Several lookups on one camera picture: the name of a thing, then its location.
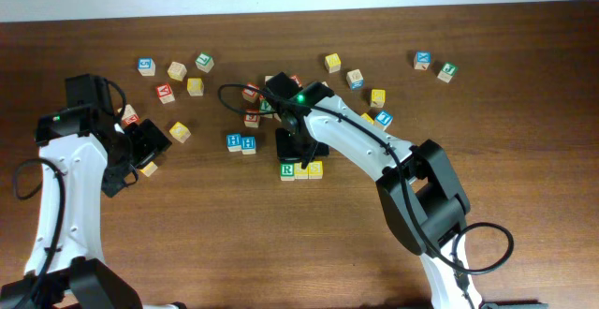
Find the green R block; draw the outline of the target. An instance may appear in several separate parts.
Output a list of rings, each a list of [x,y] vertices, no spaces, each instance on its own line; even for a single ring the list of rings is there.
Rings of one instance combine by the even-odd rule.
[[[292,163],[282,163],[280,166],[280,179],[282,181],[294,181],[295,165]]]

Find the yellow S block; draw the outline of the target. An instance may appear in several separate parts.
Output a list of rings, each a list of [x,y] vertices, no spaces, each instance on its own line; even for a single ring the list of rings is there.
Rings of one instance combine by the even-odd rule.
[[[309,178],[309,171],[308,169],[304,169],[301,166],[301,163],[295,163],[294,164],[294,176],[296,180],[307,180]]]
[[[322,161],[313,161],[308,165],[308,174],[311,180],[322,179],[324,175],[324,166]]]

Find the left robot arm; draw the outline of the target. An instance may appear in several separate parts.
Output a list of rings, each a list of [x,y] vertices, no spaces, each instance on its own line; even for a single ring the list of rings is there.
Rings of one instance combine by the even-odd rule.
[[[78,308],[141,308],[134,288],[105,263],[100,198],[114,197],[171,145],[150,120],[122,126],[110,93],[119,86],[85,74],[66,79],[66,107],[41,117],[38,156],[42,181],[34,247],[21,281],[1,288],[4,308],[53,308],[67,294]]]

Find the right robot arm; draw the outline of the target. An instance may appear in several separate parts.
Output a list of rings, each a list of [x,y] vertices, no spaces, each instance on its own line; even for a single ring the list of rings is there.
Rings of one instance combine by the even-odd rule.
[[[420,258],[432,306],[480,307],[465,254],[470,201],[445,151],[432,140],[414,145],[389,135],[321,82],[301,88],[279,73],[264,90],[282,122],[280,161],[308,168],[330,149],[341,153],[374,181],[389,230]]]

